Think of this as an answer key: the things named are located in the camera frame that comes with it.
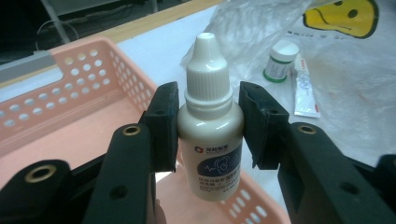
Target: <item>white cap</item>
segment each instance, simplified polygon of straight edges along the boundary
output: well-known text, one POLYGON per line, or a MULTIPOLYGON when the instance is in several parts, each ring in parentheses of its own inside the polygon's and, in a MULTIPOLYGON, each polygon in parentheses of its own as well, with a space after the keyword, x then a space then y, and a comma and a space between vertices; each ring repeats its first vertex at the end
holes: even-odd
POLYGON ((184 95, 192 113, 212 114, 205 117, 218 117, 231 107, 233 89, 230 86, 228 64, 213 34, 203 33, 196 37, 194 52, 187 64, 187 89, 184 95))
POLYGON ((297 56, 299 48, 297 45, 291 43, 288 40, 279 40, 272 48, 271 48, 271 57, 275 60, 289 63, 294 61, 297 56))

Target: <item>medicine bottle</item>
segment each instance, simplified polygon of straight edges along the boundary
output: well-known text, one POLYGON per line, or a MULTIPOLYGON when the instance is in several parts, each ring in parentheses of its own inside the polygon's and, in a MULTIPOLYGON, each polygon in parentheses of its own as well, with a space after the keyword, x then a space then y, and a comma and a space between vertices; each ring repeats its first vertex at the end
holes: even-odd
POLYGON ((291 63, 298 54, 297 45, 288 40, 280 40, 270 51, 270 59, 263 71, 264 77, 272 82, 283 82, 291 69, 291 63))
POLYGON ((225 200, 239 185, 244 118, 215 35, 196 37, 186 70, 177 130, 188 184, 203 200, 225 200))

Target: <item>plastic bag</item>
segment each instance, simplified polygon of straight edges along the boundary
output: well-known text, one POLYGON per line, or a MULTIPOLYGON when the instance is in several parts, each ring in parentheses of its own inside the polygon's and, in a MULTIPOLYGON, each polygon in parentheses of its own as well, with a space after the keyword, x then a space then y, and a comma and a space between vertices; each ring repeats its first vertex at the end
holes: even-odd
MULTIPOLYGON (((312 0, 233 0, 218 5, 205 32, 216 35, 230 66, 233 87, 263 70, 270 48, 311 3, 312 0)), ((191 50, 182 64, 190 58, 191 50)))
MULTIPOLYGON (((372 166, 380 156, 396 153, 396 2, 375 2, 377 25, 365 38, 318 29, 311 29, 309 35, 291 32, 284 36, 300 47, 309 64, 321 113, 320 119, 290 116, 290 122, 319 126, 346 156, 372 166)), ((339 15, 350 10, 340 10, 339 15)), ((296 23, 291 30, 297 26, 301 24, 296 23)), ((291 113, 293 92, 289 84, 271 84, 266 89, 291 113)))

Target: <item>dropper bottle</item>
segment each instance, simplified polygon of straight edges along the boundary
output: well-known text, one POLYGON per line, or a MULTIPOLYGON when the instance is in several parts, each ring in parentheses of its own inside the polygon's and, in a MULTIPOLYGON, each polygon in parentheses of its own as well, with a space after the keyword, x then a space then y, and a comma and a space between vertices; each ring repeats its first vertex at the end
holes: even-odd
POLYGON ((177 130, 189 186, 203 200, 226 200, 239 185, 244 117, 213 34, 196 37, 184 95, 177 130))

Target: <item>smiley face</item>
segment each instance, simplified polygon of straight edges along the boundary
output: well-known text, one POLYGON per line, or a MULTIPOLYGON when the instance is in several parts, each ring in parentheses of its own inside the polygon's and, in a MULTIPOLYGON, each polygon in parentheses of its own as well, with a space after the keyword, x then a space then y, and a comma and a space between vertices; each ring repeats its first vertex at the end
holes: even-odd
POLYGON ((344 0, 323 7, 309 9, 304 24, 319 30, 334 30, 357 38, 367 38, 378 21, 378 7, 374 0, 344 0))

